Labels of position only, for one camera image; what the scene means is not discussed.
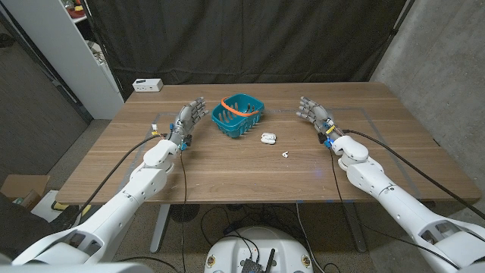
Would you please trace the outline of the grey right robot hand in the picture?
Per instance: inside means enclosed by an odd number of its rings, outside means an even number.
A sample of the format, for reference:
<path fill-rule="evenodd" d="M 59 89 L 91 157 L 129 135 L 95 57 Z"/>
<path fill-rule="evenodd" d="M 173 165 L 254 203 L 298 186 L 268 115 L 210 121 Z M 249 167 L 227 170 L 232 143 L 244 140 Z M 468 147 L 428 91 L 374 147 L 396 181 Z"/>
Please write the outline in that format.
<path fill-rule="evenodd" d="M 330 148 L 343 135 L 327 110 L 317 102 L 302 96 L 296 115 L 313 124 L 320 144 Z"/>

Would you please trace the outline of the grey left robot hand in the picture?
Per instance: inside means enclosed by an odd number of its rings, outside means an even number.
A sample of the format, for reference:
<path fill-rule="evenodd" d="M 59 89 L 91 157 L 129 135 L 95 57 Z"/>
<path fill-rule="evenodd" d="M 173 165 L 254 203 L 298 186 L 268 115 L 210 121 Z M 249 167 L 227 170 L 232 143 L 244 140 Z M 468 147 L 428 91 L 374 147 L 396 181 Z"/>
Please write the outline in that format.
<path fill-rule="evenodd" d="M 198 97 L 189 104 L 184 105 L 175 117 L 167 139 L 176 144 L 178 149 L 186 142 L 186 138 L 192 133 L 195 125 L 208 114 L 205 106 L 205 99 Z"/>

